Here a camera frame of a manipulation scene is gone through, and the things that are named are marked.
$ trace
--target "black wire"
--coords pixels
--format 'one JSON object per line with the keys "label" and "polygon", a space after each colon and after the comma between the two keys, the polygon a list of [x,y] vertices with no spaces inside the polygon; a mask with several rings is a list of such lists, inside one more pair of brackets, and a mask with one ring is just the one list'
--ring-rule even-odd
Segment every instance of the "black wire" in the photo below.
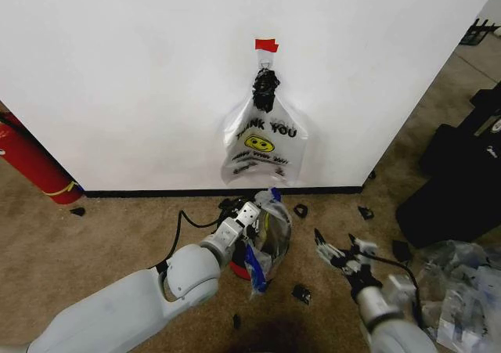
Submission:
{"label": "black wire", "polygon": [[178,213],[178,226],[175,230],[174,243],[172,243],[171,250],[169,251],[169,254],[167,254],[167,257],[164,259],[164,261],[166,261],[167,259],[169,259],[173,255],[175,248],[178,246],[179,236],[181,235],[181,218],[182,217],[184,217],[187,220],[187,222],[189,224],[191,224],[192,226],[194,226],[195,228],[208,228],[209,226],[216,225],[219,222],[219,218],[218,218],[216,221],[210,222],[208,224],[197,224],[196,222],[193,222],[188,217],[186,212],[184,212],[183,210],[180,210],[180,212]]}
{"label": "black wire", "polygon": [[399,267],[403,270],[405,270],[408,274],[410,279],[412,280],[414,286],[416,287],[416,303],[413,305],[413,314],[414,314],[414,319],[417,322],[417,325],[423,329],[424,328],[424,321],[423,321],[423,311],[421,310],[421,298],[420,298],[420,288],[417,285],[416,277],[414,277],[413,272],[407,267],[406,265],[403,265],[402,263],[398,263],[397,261],[391,261],[390,259],[386,258],[380,258],[375,255],[371,254],[366,254],[366,253],[360,253],[360,255],[373,259],[374,261],[380,261],[382,263],[386,263],[387,265],[394,265],[395,267]]}

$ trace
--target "black cable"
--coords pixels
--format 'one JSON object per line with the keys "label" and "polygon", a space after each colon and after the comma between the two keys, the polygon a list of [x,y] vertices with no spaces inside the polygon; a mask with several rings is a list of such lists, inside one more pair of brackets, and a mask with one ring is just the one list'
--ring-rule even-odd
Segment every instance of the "black cable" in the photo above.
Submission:
{"label": "black cable", "polygon": [[174,237],[174,242],[172,243],[172,247],[171,247],[169,253],[167,254],[167,257],[165,257],[165,259],[163,261],[161,261],[160,263],[155,265],[155,267],[157,268],[157,271],[159,273],[165,272],[167,270],[167,259],[169,259],[174,254],[175,248],[178,246],[179,236],[181,235],[181,219],[183,217],[187,220],[187,222],[189,224],[191,224],[195,228],[208,228],[209,226],[213,226],[213,225],[216,225],[219,223],[219,218],[218,218],[217,220],[210,222],[208,224],[197,224],[196,222],[193,222],[188,217],[186,212],[184,212],[183,210],[180,210],[178,213],[178,225],[177,225],[176,230],[175,230],[175,237]]}
{"label": "black cable", "polygon": [[174,243],[172,244],[171,250],[169,251],[169,254],[167,254],[167,257],[165,258],[165,260],[169,259],[173,255],[173,253],[175,251],[175,248],[178,246],[179,236],[181,234],[181,217],[184,217],[187,220],[187,222],[189,224],[191,224],[192,226],[194,226],[195,228],[208,228],[209,226],[216,225],[218,223],[218,221],[219,221],[219,218],[218,218],[214,222],[210,222],[208,224],[202,224],[202,225],[201,224],[197,224],[197,223],[193,222],[188,217],[188,215],[186,214],[186,212],[184,212],[183,210],[180,210],[180,212],[178,214],[178,227],[175,230]]}
{"label": "black cable", "polygon": [[403,265],[402,263],[398,263],[397,261],[391,261],[390,259],[380,258],[375,255],[366,253],[359,253],[359,254],[366,258],[373,259],[374,261],[380,261],[382,263],[386,263],[387,265],[394,265],[395,267],[399,267],[405,270],[409,274],[410,279],[412,280],[414,286],[416,287],[416,303],[413,305],[414,319],[416,320],[417,325],[421,329],[424,329],[423,311],[421,310],[420,288],[417,285],[416,277],[414,276],[413,272],[409,269],[409,267]]}

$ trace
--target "black baseboard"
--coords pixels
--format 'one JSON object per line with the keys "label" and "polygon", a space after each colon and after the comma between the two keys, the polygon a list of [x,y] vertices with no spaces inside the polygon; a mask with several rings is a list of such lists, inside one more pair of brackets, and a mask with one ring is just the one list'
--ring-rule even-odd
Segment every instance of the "black baseboard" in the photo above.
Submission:
{"label": "black baseboard", "polygon": [[[283,195],[308,194],[357,194],[362,192],[361,186],[341,187],[294,187],[283,188]],[[86,191],[88,198],[155,198],[180,196],[240,196],[252,195],[264,189],[194,189],[194,190],[131,190],[131,191]]]}

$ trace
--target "black debris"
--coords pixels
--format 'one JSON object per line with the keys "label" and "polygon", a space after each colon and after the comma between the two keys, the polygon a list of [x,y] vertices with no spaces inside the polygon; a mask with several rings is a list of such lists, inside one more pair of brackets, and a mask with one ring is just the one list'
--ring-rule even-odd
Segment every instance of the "black debris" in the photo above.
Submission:
{"label": "black debris", "polygon": [[85,214],[85,208],[83,207],[78,207],[74,208],[73,210],[70,210],[72,214],[76,214],[77,216],[83,216]]}
{"label": "black debris", "polygon": [[304,204],[299,203],[296,207],[293,208],[294,213],[300,218],[305,218],[308,214],[308,207]]}
{"label": "black debris", "polygon": [[242,319],[240,319],[240,315],[235,314],[233,316],[233,328],[235,330],[239,330],[241,325],[242,325]]}
{"label": "black debris", "polygon": [[359,206],[359,212],[364,220],[370,220],[371,218],[374,218],[373,211],[367,207]]}
{"label": "black debris", "polygon": [[292,295],[295,296],[299,301],[306,304],[310,304],[310,298],[312,297],[310,291],[301,284],[297,284],[292,291]]}
{"label": "black debris", "polygon": [[410,261],[413,258],[413,254],[410,252],[407,242],[393,240],[391,247],[397,261]]}

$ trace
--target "small black object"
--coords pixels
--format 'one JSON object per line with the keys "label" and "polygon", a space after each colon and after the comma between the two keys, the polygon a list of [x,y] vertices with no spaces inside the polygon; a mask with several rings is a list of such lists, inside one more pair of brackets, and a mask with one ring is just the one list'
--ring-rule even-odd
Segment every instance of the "small black object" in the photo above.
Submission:
{"label": "small black object", "polygon": [[70,210],[72,214],[76,214],[77,216],[83,216],[85,214],[85,208],[83,207],[77,207],[74,208],[73,210]]}
{"label": "small black object", "polygon": [[241,325],[242,325],[242,319],[240,319],[240,315],[235,314],[233,316],[233,328],[235,330],[239,330]]}
{"label": "small black object", "polygon": [[474,21],[473,25],[468,28],[468,31],[460,41],[461,45],[478,45],[487,36],[489,32],[494,32],[499,28],[495,23],[490,26],[487,25],[488,19],[484,23],[478,25],[478,18]]}
{"label": "small black object", "polygon": [[413,254],[410,252],[409,244],[404,241],[393,240],[391,243],[393,250],[393,256],[397,261],[410,261],[413,258]]}
{"label": "small black object", "polygon": [[300,218],[305,218],[308,214],[308,207],[304,204],[299,203],[296,207],[293,208],[294,213]]}
{"label": "small black object", "polygon": [[292,291],[292,295],[295,296],[299,301],[302,301],[306,304],[310,304],[310,298],[312,294],[308,289],[306,289],[301,284],[297,284]]}
{"label": "small black object", "polygon": [[374,218],[374,213],[367,207],[359,206],[359,212],[364,220],[370,220],[371,218]]}
{"label": "small black object", "polygon": [[280,81],[275,76],[275,71],[266,68],[260,69],[258,76],[254,81],[254,105],[259,110],[264,110],[269,113],[273,109],[273,101],[275,100],[275,89],[280,84]]}

